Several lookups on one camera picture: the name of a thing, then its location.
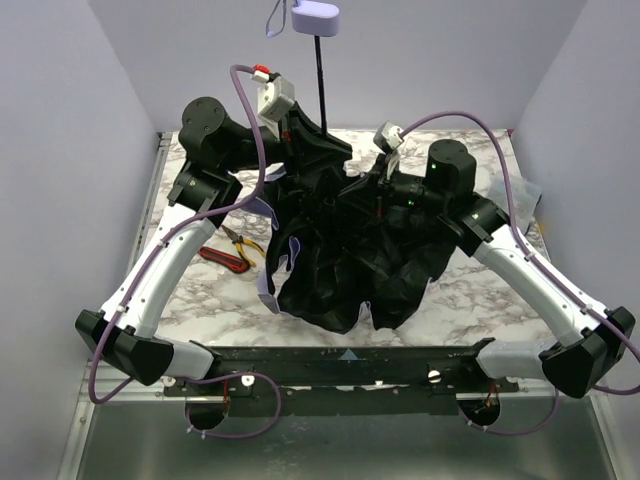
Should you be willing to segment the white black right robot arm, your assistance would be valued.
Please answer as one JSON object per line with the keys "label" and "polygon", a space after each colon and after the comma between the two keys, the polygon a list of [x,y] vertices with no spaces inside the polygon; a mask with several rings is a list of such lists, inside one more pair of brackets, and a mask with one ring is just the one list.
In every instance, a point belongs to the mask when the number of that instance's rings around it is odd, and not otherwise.
{"label": "white black right robot arm", "polygon": [[397,157],[393,150],[380,154],[340,194],[389,228],[384,241],[396,244],[382,246],[372,262],[375,316],[386,326],[404,321],[461,250],[504,280],[554,337],[547,346],[490,342],[475,357],[484,375],[547,380],[573,398],[598,389],[628,349],[634,316],[569,281],[525,241],[509,213],[476,192],[477,162],[461,142],[433,143],[422,176],[399,171]]}

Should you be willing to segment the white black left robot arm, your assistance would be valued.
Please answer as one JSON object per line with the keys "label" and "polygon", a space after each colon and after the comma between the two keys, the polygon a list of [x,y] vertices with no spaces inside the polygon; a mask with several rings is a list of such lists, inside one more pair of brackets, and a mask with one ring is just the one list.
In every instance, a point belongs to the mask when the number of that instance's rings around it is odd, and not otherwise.
{"label": "white black left robot arm", "polygon": [[286,108],[270,130],[255,115],[247,127],[231,119],[213,97],[192,100],[182,114],[179,142],[185,162],[167,197],[157,230],[119,289],[98,311],[82,311],[75,328],[103,360],[143,385],[163,376],[202,379],[214,357],[203,347],[157,337],[159,320],[198,250],[233,210],[273,207],[262,190],[266,172],[279,163],[283,174],[340,167],[351,146],[322,132],[298,104]]}

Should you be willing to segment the lavender folding umbrella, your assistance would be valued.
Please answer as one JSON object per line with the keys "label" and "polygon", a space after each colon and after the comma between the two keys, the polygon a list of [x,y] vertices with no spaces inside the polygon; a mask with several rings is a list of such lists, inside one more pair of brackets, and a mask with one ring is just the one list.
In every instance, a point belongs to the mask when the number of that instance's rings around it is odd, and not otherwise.
{"label": "lavender folding umbrella", "polygon": [[385,202],[381,213],[366,213],[340,199],[358,181],[344,164],[280,173],[264,187],[274,212],[261,299],[334,333],[352,330],[363,308],[375,328],[396,329],[442,275],[455,245],[419,210]]}

